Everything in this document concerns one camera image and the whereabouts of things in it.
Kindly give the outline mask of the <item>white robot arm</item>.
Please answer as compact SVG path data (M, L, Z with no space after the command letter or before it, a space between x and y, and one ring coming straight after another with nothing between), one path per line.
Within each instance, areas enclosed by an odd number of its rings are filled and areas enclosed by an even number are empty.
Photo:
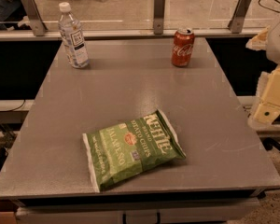
M272 72L260 74L256 98L248 116L251 128L265 129L280 116L280 13L245 46L252 50L265 50L267 59L277 64Z

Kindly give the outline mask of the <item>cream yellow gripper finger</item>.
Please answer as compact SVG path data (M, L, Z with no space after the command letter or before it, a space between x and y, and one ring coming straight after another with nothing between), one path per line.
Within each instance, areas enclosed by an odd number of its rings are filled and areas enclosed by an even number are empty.
M266 50L269 27L261 30L257 35L248 40L245 47L255 51Z

